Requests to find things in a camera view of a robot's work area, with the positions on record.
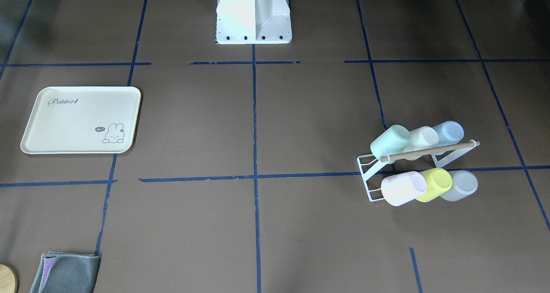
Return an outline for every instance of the white tray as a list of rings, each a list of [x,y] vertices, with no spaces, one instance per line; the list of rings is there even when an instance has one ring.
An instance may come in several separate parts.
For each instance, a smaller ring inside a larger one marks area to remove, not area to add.
[[[123,153],[134,140],[140,101],[134,87],[47,87],[36,97],[21,150]]]

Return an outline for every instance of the plastic cup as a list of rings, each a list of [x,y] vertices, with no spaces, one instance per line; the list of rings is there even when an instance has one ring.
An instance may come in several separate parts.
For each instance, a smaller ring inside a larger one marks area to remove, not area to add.
[[[409,130],[404,126],[393,125],[371,143],[371,152],[380,160],[381,156],[390,156],[402,152],[410,141],[411,134]]]
[[[428,203],[428,201],[446,193],[452,186],[452,177],[449,172],[442,168],[432,168],[420,172],[420,174],[424,176],[428,185],[426,194],[416,198],[417,201],[422,203]]]
[[[464,138],[464,129],[456,121],[445,121],[434,126],[434,130],[436,130],[437,135],[440,137],[440,142],[437,144],[438,147],[457,144]],[[436,155],[441,156],[444,153],[440,152],[436,153]]]
[[[458,201],[477,190],[477,178],[468,171],[452,171],[449,173],[452,177],[452,187],[441,195],[446,201]]]
[[[430,127],[419,127],[416,130],[411,132],[411,142],[403,152],[424,150],[427,148],[432,148],[437,146],[440,141],[439,136],[437,135],[436,130]],[[420,158],[420,156],[413,156],[411,158],[406,158],[409,161],[414,161]]]
[[[404,172],[382,180],[381,191],[385,201],[401,206],[426,193],[428,185],[419,172]]]

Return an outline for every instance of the folded cloth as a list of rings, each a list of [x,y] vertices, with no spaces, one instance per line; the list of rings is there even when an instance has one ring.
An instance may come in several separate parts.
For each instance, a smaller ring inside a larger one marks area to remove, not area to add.
[[[43,253],[30,293],[92,293],[99,267],[93,254]]]

